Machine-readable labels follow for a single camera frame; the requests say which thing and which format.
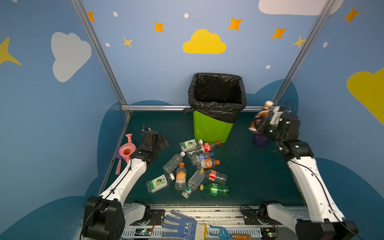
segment green soda bottle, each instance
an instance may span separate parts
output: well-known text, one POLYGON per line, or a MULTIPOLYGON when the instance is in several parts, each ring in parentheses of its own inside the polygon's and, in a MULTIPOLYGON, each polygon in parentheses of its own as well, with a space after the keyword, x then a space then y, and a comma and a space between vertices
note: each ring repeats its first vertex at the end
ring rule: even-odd
POLYGON ((212 196, 229 197, 229 187, 227 185, 221 185, 217 183, 209 183, 206 185, 201 184, 200 190, 205 191, 212 196))

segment work glove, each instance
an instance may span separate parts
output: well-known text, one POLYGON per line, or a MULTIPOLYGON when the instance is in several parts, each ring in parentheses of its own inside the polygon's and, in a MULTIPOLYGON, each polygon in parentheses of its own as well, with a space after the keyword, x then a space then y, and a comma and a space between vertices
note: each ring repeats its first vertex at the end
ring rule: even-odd
POLYGON ((170 231, 163 231, 161 236, 164 238, 179 238, 185 240, 205 240, 207 236, 207 225, 197 223, 197 221, 181 212, 172 209, 172 215, 166 215, 163 228, 170 231))

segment yellow star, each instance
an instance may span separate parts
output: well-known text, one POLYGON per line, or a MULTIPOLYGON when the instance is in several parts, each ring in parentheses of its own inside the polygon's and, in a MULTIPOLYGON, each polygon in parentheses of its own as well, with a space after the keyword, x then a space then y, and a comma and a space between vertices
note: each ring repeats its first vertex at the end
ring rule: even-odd
POLYGON ((305 39, 301 39, 301 37, 299 36, 299 40, 298 40, 296 43, 292 44, 292 46, 293 46, 293 45, 297 45, 297 46, 299 46, 299 48, 300 48, 301 44, 302 44, 304 41, 305 41, 305 39))
POLYGON ((281 37, 283 36, 283 33, 285 32, 285 30, 287 30, 287 28, 286 29, 277 28, 276 29, 276 33, 275 33, 275 35, 272 38, 280 38, 281 39, 281 37))
POLYGON ((163 33, 163 25, 164 25, 164 23, 156 23, 155 22, 155 31, 160 31, 163 33))
POLYGON ((351 10, 351 11, 349 12, 349 14, 344 18, 344 20, 348 20, 349 23, 351 23, 352 20, 353 20, 353 18, 354 18, 357 14, 359 14, 359 13, 360 13, 360 12, 355 11, 355 9, 352 8, 352 10, 351 10))
POLYGON ((93 12, 88 13, 89 20, 96 22, 95 19, 93 18, 93 12))
POLYGON ((229 26, 228 30, 235 29, 238 31, 239 30, 239 24, 241 23, 241 21, 243 21, 243 20, 242 19, 236 20, 236 19, 232 18, 232 23, 229 26))
POLYGON ((9 37, 4 40, 2 44, 0 44, 0 64, 2 64, 5 61, 10 61, 16 64, 21 65, 14 57, 12 57, 8 52, 8 44, 9 44, 9 37))
POLYGON ((129 45, 131 48, 132 48, 132 46, 131 46, 131 42, 132 42, 132 40, 126 40, 125 38, 124 38, 124 40, 125 40, 125 43, 123 44, 123 45, 129 45))

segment bottle label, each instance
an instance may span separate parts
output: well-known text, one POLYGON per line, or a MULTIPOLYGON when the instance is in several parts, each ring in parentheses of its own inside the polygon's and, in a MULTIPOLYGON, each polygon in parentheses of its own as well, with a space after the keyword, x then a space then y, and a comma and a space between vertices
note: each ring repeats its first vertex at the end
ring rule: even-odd
POLYGON ((217 196, 217 184, 216 183, 212 183, 211 195, 217 196))
POLYGON ((207 158, 207 157, 205 156, 205 154, 204 154, 204 153, 201 153, 201 154, 199 154, 198 156, 199 156, 199 158, 200 158, 200 159, 204 159, 204 158, 207 158))
POLYGON ((193 148, 196 146, 197 146, 196 140, 192 139, 192 140, 183 142, 182 146, 181 146, 181 148, 182 148, 181 150, 185 151, 187 149, 190 149, 190 148, 193 148))
POLYGON ((207 167, 206 168, 211 168, 212 167, 212 160, 210 158, 208 158, 206 160, 206 163, 207 163, 207 167))
POLYGON ((209 174, 209 178, 208 178, 208 180, 209 180, 209 181, 214 181, 215 178, 216 178, 216 174, 217 174, 217 172, 214 171, 214 170, 212 170, 211 173, 209 174))
POLYGON ((210 152, 212 150, 211 144, 209 144, 208 142, 203 144, 203 148, 205 152, 210 152))
POLYGON ((176 174, 176 181, 177 180, 185 180, 187 179, 187 174, 185 172, 179 172, 176 174))
POLYGON ((149 187, 151 188, 151 190, 160 190, 161 188, 167 186, 167 178, 166 176, 163 174, 161 175, 160 177, 158 178, 155 178, 153 179, 152 181, 149 182, 149 187))

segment yellow cloud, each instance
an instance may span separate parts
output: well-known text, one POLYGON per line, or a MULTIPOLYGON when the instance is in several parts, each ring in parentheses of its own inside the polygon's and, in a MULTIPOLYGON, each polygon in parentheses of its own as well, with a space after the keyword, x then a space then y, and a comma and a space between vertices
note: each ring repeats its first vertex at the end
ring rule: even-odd
POLYGON ((357 72, 347 81, 347 88, 382 124, 384 124, 384 68, 376 73, 357 72))
POLYGON ((193 33, 191 40, 183 45, 183 51, 186 53, 223 53, 227 46, 221 42, 219 35, 210 33, 206 29, 199 29, 193 33))

